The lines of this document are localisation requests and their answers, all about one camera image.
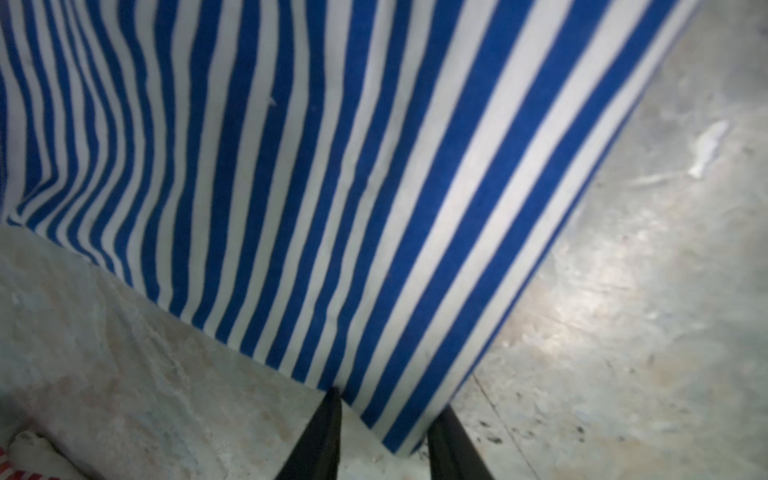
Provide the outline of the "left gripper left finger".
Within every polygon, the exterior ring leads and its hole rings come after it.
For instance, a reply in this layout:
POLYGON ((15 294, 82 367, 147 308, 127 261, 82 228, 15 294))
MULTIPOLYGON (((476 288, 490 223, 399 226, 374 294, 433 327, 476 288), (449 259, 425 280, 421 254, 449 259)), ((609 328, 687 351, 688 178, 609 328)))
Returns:
POLYGON ((336 480, 341 456, 342 402, 326 392, 276 480, 336 480))

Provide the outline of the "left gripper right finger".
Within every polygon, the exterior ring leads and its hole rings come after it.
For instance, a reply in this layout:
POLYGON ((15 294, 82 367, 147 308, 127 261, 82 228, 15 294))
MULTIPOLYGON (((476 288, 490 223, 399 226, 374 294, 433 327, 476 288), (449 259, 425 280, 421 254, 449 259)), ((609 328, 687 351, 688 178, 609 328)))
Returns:
POLYGON ((427 433, 432 480, 493 480, 454 410, 447 406, 427 433))

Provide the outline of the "blue white striped tank top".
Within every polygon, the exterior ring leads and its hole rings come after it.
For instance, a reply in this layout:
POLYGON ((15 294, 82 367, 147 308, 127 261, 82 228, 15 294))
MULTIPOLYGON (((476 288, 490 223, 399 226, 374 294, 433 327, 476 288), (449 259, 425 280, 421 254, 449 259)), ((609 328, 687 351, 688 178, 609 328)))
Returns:
POLYGON ((5 1, 1 219, 415 451, 693 1, 5 1))

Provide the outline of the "red white striped tank top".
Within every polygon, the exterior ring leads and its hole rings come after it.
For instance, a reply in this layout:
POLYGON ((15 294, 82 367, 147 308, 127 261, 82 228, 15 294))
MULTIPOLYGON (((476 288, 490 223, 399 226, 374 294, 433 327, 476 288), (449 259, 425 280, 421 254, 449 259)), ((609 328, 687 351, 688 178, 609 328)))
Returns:
POLYGON ((87 479, 46 437, 32 430, 18 432, 5 454, 14 473, 24 479, 87 479))

